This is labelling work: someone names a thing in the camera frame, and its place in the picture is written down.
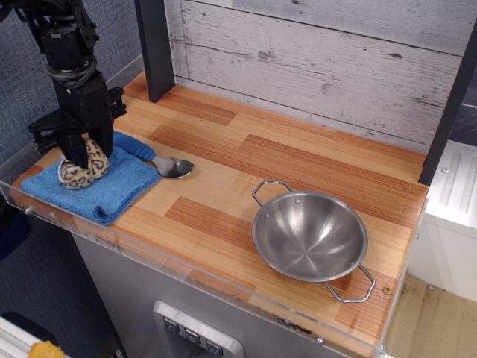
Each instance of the blue cloth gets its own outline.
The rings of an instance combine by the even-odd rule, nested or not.
[[[68,190],[57,177],[58,163],[25,179],[22,190],[102,225],[114,222],[129,205],[161,176],[132,154],[114,147],[110,168],[84,189]]]

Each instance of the metal spoon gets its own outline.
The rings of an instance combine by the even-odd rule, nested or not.
[[[164,178],[182,178],[190,174],[194,168],[194,164],[184,159],[155,156],[151,161]]]
[[[194,164],[188,160],[158,157],[147,144],[121,132],[114,132],[113,144],[138,158],[150,160],[164,178],[182,178],[194,168]]]

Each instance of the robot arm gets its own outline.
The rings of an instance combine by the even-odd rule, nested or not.
[[[0,0],[0,21],[14,10],[27,22],[47,60],[60,108],[31,123],[38,152],[59,145],[67,160],[87,167],[81,135],[88,132],[109,156],[113,151],[113,120],[126,113],[123,90],[106,88],[96,70],[93,48],[96,24],[81,0]]]

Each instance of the whitewashed wood plank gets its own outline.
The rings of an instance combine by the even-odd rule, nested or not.
[[[429,145],[460,58],[183,2],[189,78]]]
[[[172,69],[175,75],[188,77],[186,44],[182,19],[182,4],[177,0],[165,0],[165,17],[171,46]]]
[[[476,0],[234,0],[233,7],[462,55]]]
[[[193,90],[209,93],[211,95],[217,95],[222,98],[226,98],[232,101],[249,104],[251,106],[269,110],[271,112],[283,114],[286,116],[301,119],[303,121],[315,123],[316,125],[322,125],[337,131],[344,133],[354,134],[356,136],[362,136],[364,138],[376,140],[377,142],[394,145],[396,147],[408,149],[409,151],[416,151],[417,153],[426,154],[429,151],[429,146],[405,138],[399,138],[397,136],[391,136],[376,131],[370,131],[367,128],[359,127],[357,125],[351,125],[345,122],[335,121],[330,118],[317,116],[311,113],[303,112],[302,110],[296,110],[294,108],[285,107],[278,103],[264,101],[260,98],[250,97],[242,93],[232,92],[228,89],[210,86],[201,82],[189,80],[188,78],[175,77],[176,84],[191,88]]]
[[[202,2],[204,4],[233,8],[233,0],[194,0],[196,2]]]

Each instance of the wire handle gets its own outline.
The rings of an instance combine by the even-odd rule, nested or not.
[[[341,303],[343,304],[361,304],[367,300],[370,299],[371,297],[371,292],[373,291],[374,289],[374,286],[376,285],[376,280],[374,280],[374,277],[371,276],[371,274],[367,271],[367,269],[364,268],[364,266],[360,263],[359,264],[359,268],[361,270],[363,270],[364,274],[366,274],[367,278],[370,279],[371,281],[371,286],[370,288],[367,290],[367,295],[363,298],[350,298],[348,300],[344,300],[343,298],[341,298],[341,296],[329,285],[329,283],[327,282],[323,282],[325,284],[325,286],[328,288],[328,290],[333,294],[333,296],[336,297],[336,299],[338,301],[340,301]]]
[[[263,207],[263,203],[260,201],[259,197],[256,196],[256,193],[260,190],[260,188],[262,187],[262,185],[264,184],[283,184],[284,186],[286,186],[286,189],[290,190],[291,192],[293,192],[293,189],[287,184],[285,183],[283,180],[265,180],[265,181],[262,181],[256,188],[255,190],[252,192],[252,195],[253,197],[255,198],[255,200],[257,201],[257,203],[259,203],[259,205],[261,207]]]

